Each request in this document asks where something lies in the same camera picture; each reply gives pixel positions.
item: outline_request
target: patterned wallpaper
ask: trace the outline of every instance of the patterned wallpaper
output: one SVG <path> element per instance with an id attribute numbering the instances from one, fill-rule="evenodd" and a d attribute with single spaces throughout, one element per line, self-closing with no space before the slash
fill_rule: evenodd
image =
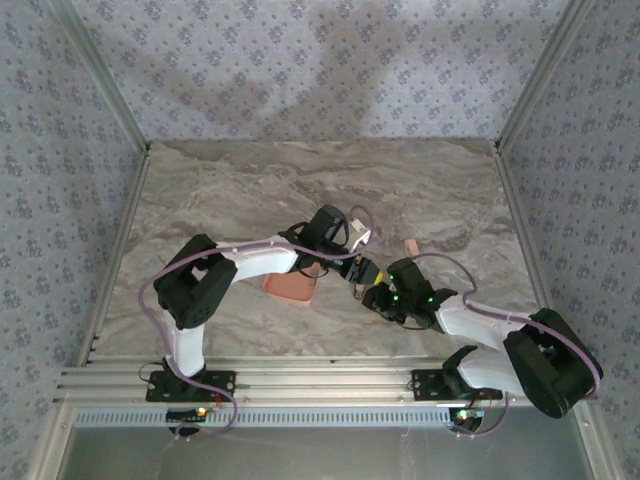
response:
<path id="1" fill-rule="evenodd" d="M 77 0 L 149 140 L 496 138 L 566 0 Z"/>
<path id="2" fill-rule="evenodd" d="M 592 10 L 507 155 L 559 311 L 605 369 L 602 403 L 640 478 L 640 3 Z"/>
<path id="3" fill-rule="evenodd" d="M 140 158 L 44 0 L 0 6 L 0 479 L 22 478 Z"/>

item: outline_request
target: purple cable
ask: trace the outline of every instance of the purple cable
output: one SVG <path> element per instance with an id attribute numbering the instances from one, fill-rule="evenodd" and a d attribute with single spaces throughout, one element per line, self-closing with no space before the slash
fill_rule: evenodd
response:
<path id="1" fill-rule="evenodd" d="M 438 258 L 444 258 L 445 260 L 448 260 L 449 262 L 453 263 L 454 265 L 456 265 L 460 270 L 462 270 L 464 272 L 464 274 L 467 276 L 467 278 L 469 279 L 469 282 L 471 282 L 471 290 L 466 291 L 462 294 L 462 303 L 464 304 L 465 307 L 467 307 L 469 310 L 471 310 L 472 312 L 475 313 L 479 313 L 480 315 L 484 315 L 486 317 L 490 317 L 490 318 L 495 318 L 497 320 L 505 320 L 505 321 L 514 321 L 517 323 L 523 323 L 525 325 L 531 325 L 532 327 L 537 328 L 538 330 L 551 335 L 552 337 L 555 337 L 556 339 L 560 340 L 562 343 L 564 343 L 567 347 L 569 347 L 576 355 L 578 355 L 578 357 L 580 358 L 580 360 L 582 360 L 584 362 L 584 364 L 587 366 L 587 368 L 589 369 L 589 371 L 591 372 L 591 375 L 593 376 L 593 390 L 591 390 L 591 392 L 589 394 L 587 394 L 587 396 L 585 398 L 596 398 L 598 395 L 598 392 L 600 391 L 600 374 L 598 373 L 598 369 L 596 368 L 596 366 L 594 365 L 594 363 L 591 361 L 591 359 L 589 358 L 589 356 L 584 353 L 582 351 L 582 349 L 580 347 L 578 347 L 578 345 L 576 345 L 573 341 L 571 341 L 569 338 L 567 338 L 566 336 L 562 335 L 559 332 L 556 332 L 555 330 L 553 330 L 552 328 L 547 327 L 546 325 L 543 325 L 542 323 L 536 322 L 535 320 L 531 320 L 530 318 L 525 318 L 525 317 L 520 317 L 517 315 L 506 315 L 504 313 L 497 313 L 497 312 L 492 312 L 489 310 L 485 310 L 483 308 L 480 307 L 476 307 L 473 304 L 470 304 L 467 297 L 469 295 L 473 295 L 474 293 L 476 293 L 478 291 L 478 284 L 476 283 L 475 279 L 473 278 L 473 275 L 471 275 L 471 272 L 460 262 L 458 262 L 456 259 L 445 255 L 443 253 L 420 253 L 418 255 L 415 255 L 413 257 L 411 257 L 412 260 L 417 260 L 418 258 L 422 258 L 422 257 L 438 257 Z M 471 435 L 474 437 L 481 437 L 484 435 L 487 435 L 489 433 L 493 433 L 495 432 L 503 423 L 504 423 L 504 419 L 507 416 L 507 409 L 509 408 L 509 392 L 504 392 L 504 410 L 502 412 L 502 414 L 500 415 L 500 418 L 498 419 L 498 421 L 496 422 L 495 425 L 493 425 L 491 428 L 480 432 L 480 433 L 473 433 L 470 432 L 469 430 L 466 430 L 464 428 L 461 427 L 456 427 L 454 429 L 454 431 L 457 432 L 462 432 L 465 433 L 466 435 Z"/>
<path id="2" fill-rule="evenodd" d="M 214 387 L 213 385 L 207 385 L 204 383 L 200 383 L 200 382 L 196 382 L 195 380 L 187 377 L 185 374 L 183 374 L 180 369 L 178 368 L 178 365 L 175 363 L 175 360 L 173 358 L 173 351 L 171 350 L 171 339 L 169 338 L 169 335 L 167 334 L 167 332 L 164 329 L 164 326 L 162 325 L 162 322 L 160 320 L 158 320 L 155 315 L 153 314 L 153 311 L 147 306 L 146 302 L 144 301 L 144 294 L 147 291 L 147 289 L 153 285 L 153 282 L 155 282 L 156 280 L 164 277 L 165 275 L 167 275 L 168 273 L 173 272 L 174 270 L 177 270 L 180 267 L 183 267 L 184 265 L 187 265 L 191 262 L 194 262 L 195 260 L 198 260 L 200 258 L 203 257 L 207 257 L 209 255 L 213 255 L 216 253 L 228 253 L 228 252 L 246 252 L 246 251 L 251 251 L 251 250 L 258 250 L 261 248 L 265 248 L 265 247 L 279 247 L 279 248 L 285 248 L 287 250 L 294 250 L 294 251 L 298 251 L 298 252 L 303 252 L 303 253 L 307 253 L 309 255 L 313 255 L 314 257 L 317 258 L 322 258 L 324 260 L 346 260 L 347 258 L 352 258 L 352 257 L 357 257 L 358 255 L 360 255 L 362 252 L 364 252 L 367 248 L 369 248 L 369 245 L 371 245 L 371 243 L 374 241 L 374 228 L 375 228 L 375 224 L 373 221 L 373 215 L 371 215 L 371 212 L 369 212 L 369 210 L 367 210 L 366 207 L 362 206 L 362 205 L 354 205 L 351 210 L 349 211 L 349 216 L 351 218 L 353 217 L 353 212 L 356 210 L 361 210 L 362 212 L 364 212 L 368 217 L 369 217 L 369 229 L 371 230 L 371 236 L 369 237 L 369 240 L 367 241 L 366 244 L 364 244 L 362 247 L 354 250 L 351 253 L 345 253 L 342 255 L 329 255 L 326 253 L 322 253 L 322 252 L 317 252 L 315 250 L 311 250 L 309 248 L 305 248 L 305 247 L 301 247 L 298 245 L 293 245 L 291 243 L 288 242 L 257 242 L 257 243 L 250 243 L 247 245 L 241 245 L 238 247 L 218 247 L 218 248 L 212 248 L 209 250 L 205 250 L 202 251 L 200 253 L 196 253 L 194 255 L 191 255 L 187 258 L 184 258 L 176 263 L 172 263 L 171 265 L 169 265 L 168 267 L 160 270 L 158 273 L 152 275 L 151 277 L 149 277 L 140 287 L 140 289 L 138 290 L 138 304 L 140 305 L 140 309 L 142 310 L 142 313 L 144 313 L 146 315 L 146 317 L 151 321 L 151 323 L 153 324 L 154 327 L 156 327 L 156 330 L 158 330 L 158 333 L 160 334 L 160 338 L 162 339 L 162 343 L 164 345 L 164 349 L 165 352 L 167 353 L 167 364 L 169 365 L 169 367 L 171 368 L 171 370 L 173 371 L 173 373 L 182 381 L 193 385 L 194 387 L 200 388 L 202 390 L 207 390 L 209 392 L 212 393 L 216 393 L 219 395 L 224 396 L 225 398 L 229 399 L 229 401 L 232 403 L 233 405 L 233 415 L 231 417 L 231 420 L 229 420 L 229 423 L 227 423 L 221 430 L 217 431 L 217 432 L 213 432 L 209 435 L 198 435 L 196 437 L 186 437 L 185 441 L 191 441 L 192 439 L 200 439 L 200 440 L 208 440 L 211 438 L 215 438 L 219 435 L 222 435 L 223 433 L 229 431 L 232 427 L 232 425 L 235 423 L 236 419 L 238 418 L 238 402 L 236 401 L 236 399 L 233 397 L 233 395 L 231 395 L 229 392 L 227 392 L 226 390 L 223 390 L 221 388 L 217 388 Z M 176 428 L 176 437 L 177 438 L 182 438 L 179 436 L 179 432 L 181 428 L 184 428 L 186 426 L 194 426 L 196 428 L 199 428 L 197 425 L 192 425 L 189 423 L 183 423 L 180 426 L 178 426 Z"/>

